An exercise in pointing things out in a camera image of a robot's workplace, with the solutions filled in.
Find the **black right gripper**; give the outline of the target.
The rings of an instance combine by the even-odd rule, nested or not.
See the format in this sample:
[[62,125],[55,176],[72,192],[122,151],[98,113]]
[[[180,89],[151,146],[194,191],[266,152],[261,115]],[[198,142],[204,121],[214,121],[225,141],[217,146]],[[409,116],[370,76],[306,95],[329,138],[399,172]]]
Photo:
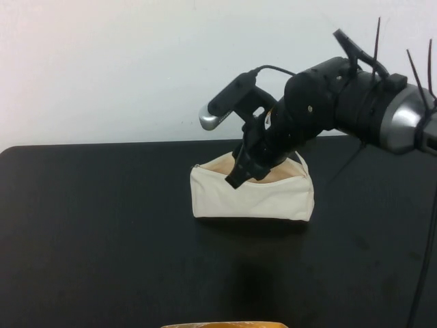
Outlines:
[[335,127],[335,103],[349,63],[334,57],[291,77],[282,98],[270,101],[252,124],[244,125],[242,145],[225,180],[238,189],[252,177],[263,180],[299,146]]

